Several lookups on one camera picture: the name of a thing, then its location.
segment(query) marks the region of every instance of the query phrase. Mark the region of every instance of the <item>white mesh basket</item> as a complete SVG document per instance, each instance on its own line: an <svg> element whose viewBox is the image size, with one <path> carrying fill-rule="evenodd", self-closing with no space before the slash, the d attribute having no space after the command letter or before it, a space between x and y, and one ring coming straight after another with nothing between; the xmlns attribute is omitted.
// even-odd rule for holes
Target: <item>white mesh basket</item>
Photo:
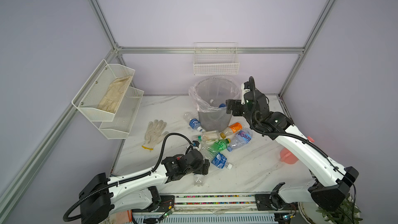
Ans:
<svg viewBox="0 0 398 224"><path fill-rule="evenodd" d="M102 100L104 95L106 94L109 85L116 78L123 78L131 75L131 79L129 84L132 81L132 76L134 75L134 69L129 67L122 66L120 64L107 64L102 69L101 73L96 78L96 81L91 85L90 89L87 91L86 95L83 99L76 105L74 105L88 120L90 121L113 121L116 114L120 109L119 104L116 108L115 113L106 112L103 110L97 109L99 102Z"/></svg>
<svg viewBox="0 0 398 224"><path fill-rule="evenodd" d="M237 75L239 70L237 47L237 43L195 43L193 73L195 75Z"/></svg>
<svg viewBox="0 0 398 224"><path fill-rule="evenodd" d="M112 122L102 122L99 130L107 139L126 139L137 116L144 91L128 87Z"/></svg>

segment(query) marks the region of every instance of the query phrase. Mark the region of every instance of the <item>marble surface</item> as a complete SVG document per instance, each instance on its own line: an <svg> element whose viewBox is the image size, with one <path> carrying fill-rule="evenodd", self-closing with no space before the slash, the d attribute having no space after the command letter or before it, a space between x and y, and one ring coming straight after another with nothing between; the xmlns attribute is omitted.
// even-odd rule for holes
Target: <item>marble surface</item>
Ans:
<svg viewBox="0 0 398 224"><path fill-rule="evenodd" d="M283 112L276 96L268 98L271 111ZM183 120L184 112L195 112L189 96L144 96L114 173L126 175L155 165L162 144L156 145L153 151L141 147L150 121L163 120L167 122L165 131L181 133L191 140L198 135L199 132ZM243 117L232 116L231 123L235 122L249 127ZM182 137L170 136L163 158L184 153L187 145ZM280 182L303 183L310 180L310 171L300 161L293 165L279 161L282 149L283 146L276 141L254 133L252 140L245 146L233 152L222 152L227 161L234 165L231 170L219 169L210 164L204 186L194 186L193 174L189 174L179 181L158 186L158 190L160 193L267 192Z"/></svg>

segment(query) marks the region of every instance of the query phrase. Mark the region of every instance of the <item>blue label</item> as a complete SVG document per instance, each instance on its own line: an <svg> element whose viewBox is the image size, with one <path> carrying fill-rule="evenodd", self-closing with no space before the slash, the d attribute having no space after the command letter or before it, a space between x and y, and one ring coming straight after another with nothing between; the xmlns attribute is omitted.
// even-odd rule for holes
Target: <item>blue label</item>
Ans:
<svg viewBox="0 0 398 224"><path fill-rule="evenodd" d="M195 129L195 126L199 123L199 121L196 118L193 118L190 122L189 122L189 126L192 127L192 129Z"/></svg>
<svg viewBox="0 0 398 224"><path fill-rule="evenodd" d="M217 166L218 168L222 169L224 168L224 165L226 163L226 157L222 155L220 152L218 152L217 156L213 159L211 163Z"/></svg>
<svg viewBox="0 0 398 224"><path fill-rule="evenodd" d="M244 132L244 131L240 131L240 132L238 133L238 135L241 136L241 137L246 141L246 143L248 143L249 141L251 141L250 135L249 135L248 133Z"/></svg>

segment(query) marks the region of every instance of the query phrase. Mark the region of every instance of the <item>gray trash bin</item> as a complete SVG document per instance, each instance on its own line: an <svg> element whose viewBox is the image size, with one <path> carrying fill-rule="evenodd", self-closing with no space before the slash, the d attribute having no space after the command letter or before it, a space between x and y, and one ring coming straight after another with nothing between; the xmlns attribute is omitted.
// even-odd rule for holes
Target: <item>gray trash bin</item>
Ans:
<svg viewBox="0 0 398 224"><path fill-rule="evenodd" d="M222 132L231 121L226 107L219 108L227 99L239 99L240 87L223 76L206 78L189 89L189 95L198 111L199 121L206 131Z"/></svg>

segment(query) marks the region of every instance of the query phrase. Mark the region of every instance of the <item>white work glove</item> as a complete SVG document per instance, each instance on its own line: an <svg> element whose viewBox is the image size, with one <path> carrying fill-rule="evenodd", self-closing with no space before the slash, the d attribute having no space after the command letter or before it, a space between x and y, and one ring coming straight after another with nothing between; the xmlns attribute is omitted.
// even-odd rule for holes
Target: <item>white work glove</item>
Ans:
<svg viewBox="0 0 398 224"><path fill-rule="evenodd" d="M147 132L145 133L145 143L142 145L144 149L153 150L153 147L158 143L162 142L164 137L169 132L162 132L166 128L167 122L155 120L149 122Z"/></svg>

